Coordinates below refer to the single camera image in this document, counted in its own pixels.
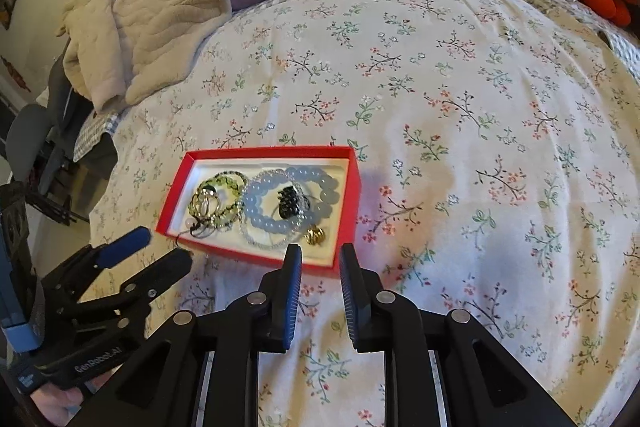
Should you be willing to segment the person's left hand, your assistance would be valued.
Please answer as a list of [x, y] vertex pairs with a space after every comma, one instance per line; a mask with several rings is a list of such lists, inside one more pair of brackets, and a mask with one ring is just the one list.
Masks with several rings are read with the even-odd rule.
[[72, 410], [81, 406], [84, 395], [78, 388], [60, 389], [47, 383], [30, 397], [43, 417], [53, 426], [66, 426], [73, 417]]

